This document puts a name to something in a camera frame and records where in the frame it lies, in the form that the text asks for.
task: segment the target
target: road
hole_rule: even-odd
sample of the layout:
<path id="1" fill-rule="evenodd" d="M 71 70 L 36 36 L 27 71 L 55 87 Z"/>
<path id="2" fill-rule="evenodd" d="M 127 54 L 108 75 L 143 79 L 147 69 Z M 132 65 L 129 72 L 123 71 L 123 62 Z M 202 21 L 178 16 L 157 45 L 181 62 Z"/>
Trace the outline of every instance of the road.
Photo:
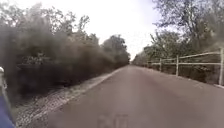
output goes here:
<path id="1" fill-rule="evenodd" d="M 221 88 L 127 66 L 27 127 L 223 128 L 223 109 Z"/>

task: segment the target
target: dense vegetation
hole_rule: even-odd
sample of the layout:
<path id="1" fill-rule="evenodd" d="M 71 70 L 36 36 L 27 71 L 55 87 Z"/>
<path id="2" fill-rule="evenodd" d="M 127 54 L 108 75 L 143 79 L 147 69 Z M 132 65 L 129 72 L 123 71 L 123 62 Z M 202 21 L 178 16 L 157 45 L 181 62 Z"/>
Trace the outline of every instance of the dense vegetation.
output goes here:
<path id="1" fill-rule="evenodd" d="M 224 2 L 222 0 L 153 0 L 161 14 L 151 45 L 139 53 L 133 63 L 143 66 L 159 58 L 175 58 L 217 51 L 224 41 Z M 220 62 L 219 56 L 206 56 L 182 62 Z M 163 66 L 175 73 L 175 66 Z M 181 66 L 180 75 L 208 83 L 217 83 L 219 67 Z"/>
<path id="2" fill-rule="evenodd" d="M 20 9 L 0 4 L 0 65 L 9 95 L 28 98 L 111 71 L 129 63 L 125 40 L 113 35 L 102 46 L 88 35 L 88 16 L 36 4 Z"/>

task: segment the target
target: paved path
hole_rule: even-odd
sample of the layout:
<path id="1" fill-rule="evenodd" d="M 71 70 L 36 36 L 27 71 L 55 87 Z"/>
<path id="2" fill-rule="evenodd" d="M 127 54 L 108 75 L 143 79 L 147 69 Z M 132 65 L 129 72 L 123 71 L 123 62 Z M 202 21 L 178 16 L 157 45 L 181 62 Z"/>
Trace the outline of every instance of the paved path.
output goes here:
<path id="1" fill-rule="evenodd" d="M 224 89 L 127 66 L 27 127 L 224 128 Z"/>

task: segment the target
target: green foliage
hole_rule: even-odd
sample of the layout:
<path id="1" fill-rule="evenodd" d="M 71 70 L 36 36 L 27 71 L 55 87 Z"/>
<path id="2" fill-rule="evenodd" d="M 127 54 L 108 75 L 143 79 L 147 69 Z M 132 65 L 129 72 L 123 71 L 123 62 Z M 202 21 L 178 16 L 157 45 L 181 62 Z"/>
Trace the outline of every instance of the green foliage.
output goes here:
<path id="1" fill-rule="evenodd" d="M 108 54 L 115 68 L 129 63 L 129 53 L 127 53 L 125 40 L 120 35 L 113 35 L 102 45 L 104 52 Z"/>
<path id="2" fill-rule="evenodd" d="M 159 58 L 175 58 L 177 55 L 191 55 L 217 51 L 223 47 L 224 4 L 221 0 L 153 0 L 161 14 L 156 23 L 158 29 L 151 36 L 152 45 L 143 49 L 133 63 L 158 62 Z M 167 31 L 166 27 L 178 30 Z M 185 59 L 182 62 L 218 62 L 218 56 Z M 175 67 L 164 66 L 164 72 L 175 73 Z M 215 66 L 181 66 L 180 74 L 203 82 L 219 74 Z"/>
<path id="3" fill-rule="evenodd" d="M 88 16 L 76 21 L 72 12 L 36 4 L 19 9 L 0 4 L 0 64 L 10 94 L 33 96 L 70 86 L 128 64 L 124 39 L 112 36 L 101 47 L 95 34 L 86 34 Z M 111 53 L 107 47 L 117 52 Z"/>

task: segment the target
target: gravel shoulder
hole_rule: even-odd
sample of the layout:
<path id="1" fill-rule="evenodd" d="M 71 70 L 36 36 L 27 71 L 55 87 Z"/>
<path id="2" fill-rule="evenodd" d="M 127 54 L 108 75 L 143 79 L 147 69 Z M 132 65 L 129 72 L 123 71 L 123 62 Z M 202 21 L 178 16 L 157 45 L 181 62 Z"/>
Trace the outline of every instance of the gravel shoulder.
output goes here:
<path id="1" fill-rule="evenodd" d="M 81 94 L 100 84 L 108 79 L 120 69 L 112 73 L 103 74 L 101 76 L 84 81 L 80 85 L 75 85 L 69 88 L 62 88 L 58 91 L 52 92 L 46 97 L 35 99 L 25 105 L 12 109 L 17 128 L 26 127 L 32 121 L 38 120 L 43 115 L 56 110 L 60 106 L 66 104 L 72 99 L 78 98 Z"/>

